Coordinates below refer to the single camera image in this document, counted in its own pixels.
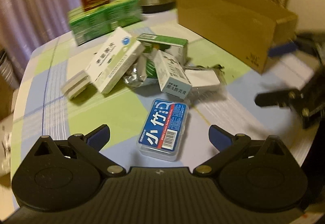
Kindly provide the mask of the blue dental floss pick box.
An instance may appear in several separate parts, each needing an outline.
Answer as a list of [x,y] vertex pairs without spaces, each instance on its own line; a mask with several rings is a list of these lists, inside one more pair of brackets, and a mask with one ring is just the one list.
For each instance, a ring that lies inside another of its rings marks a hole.
[[140,153],[159,160],[176,161],[187,115],[185,103],[155,99],[137,140]]

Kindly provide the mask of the clear plastic packaged white item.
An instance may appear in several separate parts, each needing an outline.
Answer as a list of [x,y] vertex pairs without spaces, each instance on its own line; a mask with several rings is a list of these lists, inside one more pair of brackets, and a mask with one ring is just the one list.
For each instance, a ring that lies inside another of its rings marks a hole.
[[215,92],[226,85],[223,67],[187,66],[184,68],[187,79],[192,84],[191,92]]

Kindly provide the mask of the white blue ointment box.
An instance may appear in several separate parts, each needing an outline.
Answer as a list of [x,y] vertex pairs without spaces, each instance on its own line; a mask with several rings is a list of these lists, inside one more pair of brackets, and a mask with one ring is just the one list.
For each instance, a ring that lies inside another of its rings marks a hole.
[[192,89],[192,84],[177,59],[158,50],[154,57],[154,66],[161,92],[184,100]]

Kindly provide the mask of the green white medicine box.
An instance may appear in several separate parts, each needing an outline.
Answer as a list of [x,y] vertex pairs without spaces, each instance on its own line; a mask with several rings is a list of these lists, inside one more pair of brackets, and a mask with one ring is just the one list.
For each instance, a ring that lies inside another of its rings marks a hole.
[[145,47],[143,53],[150,59],[154,58],[156,50],[161,50],[173,55],[181,65],[184,65],[187,61],[187,39],[155,34],[141,34],[137,37],[137,40]]

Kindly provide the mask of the silver green foil bag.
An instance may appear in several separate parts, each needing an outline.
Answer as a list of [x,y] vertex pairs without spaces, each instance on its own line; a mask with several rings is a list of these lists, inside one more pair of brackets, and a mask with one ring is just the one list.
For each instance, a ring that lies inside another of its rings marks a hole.
[[123,81],[129,87],[157,84],[158,77],[153,62],[153,55],[150,53],[141,54],[126,71],[123,76]]

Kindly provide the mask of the white green mecobalamin tablet box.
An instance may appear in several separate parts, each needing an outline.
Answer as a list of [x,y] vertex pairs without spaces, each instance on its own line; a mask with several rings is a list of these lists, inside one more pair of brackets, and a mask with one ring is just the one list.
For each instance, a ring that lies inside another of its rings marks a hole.
[[85,71],[100,93],[109,94],[143,51],[144,46],[136,37],[118,27],[100,47]]

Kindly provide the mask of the brown cardboard box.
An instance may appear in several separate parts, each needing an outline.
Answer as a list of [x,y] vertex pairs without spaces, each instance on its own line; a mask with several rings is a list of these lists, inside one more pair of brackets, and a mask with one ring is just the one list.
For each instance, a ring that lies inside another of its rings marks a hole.
[[178,23],[262,74],[295,37],[298,16],[269,0],[176,0]]

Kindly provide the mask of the checked tablecloth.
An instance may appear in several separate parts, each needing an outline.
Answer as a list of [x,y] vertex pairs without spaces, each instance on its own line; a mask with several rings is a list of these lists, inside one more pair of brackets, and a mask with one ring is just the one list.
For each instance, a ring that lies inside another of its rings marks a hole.
[[89,87],[74,101],[61,93],[63,83],[84,69],[100,46],[102,36],[77,46],[66,33],[33,51],[18,92],[13,115],[11,170],[15,172],[36,140],[42,135],[66,139],[87,134],[102,124],[111,138],[102,153],[124,168],[188,167],[194,169],[217,154],[208,139],[209,127],[218,125],[231,134],[244,133],[253,139],[277,135],[302,164],[316,134],[304,130],[299,117],[287,108],[260,108],[255,95],[287,87],[301,88],[313,75],[316,62],[302,54],[288,54],[258,74],[215,44],[177,23],[175,10],[146,15],[127,27],[137,36],[144,32],[187,39],[192,64],[224,67],[226,85],[218,93],[199,99],[189,108],[186,131],[176,161],[167,162],[142,155],[137,138],[152,102],[168,99],[158,85],[129,89],[118,83],[108,96]]

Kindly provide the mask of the green tissue pack bundle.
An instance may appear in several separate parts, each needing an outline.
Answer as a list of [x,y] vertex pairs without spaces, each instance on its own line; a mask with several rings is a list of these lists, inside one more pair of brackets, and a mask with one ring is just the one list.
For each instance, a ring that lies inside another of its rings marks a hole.
[[83,7],[67,14],[70,30],[77,45],[142,20],[140,0],[112,0],[109,4],[85,11]]

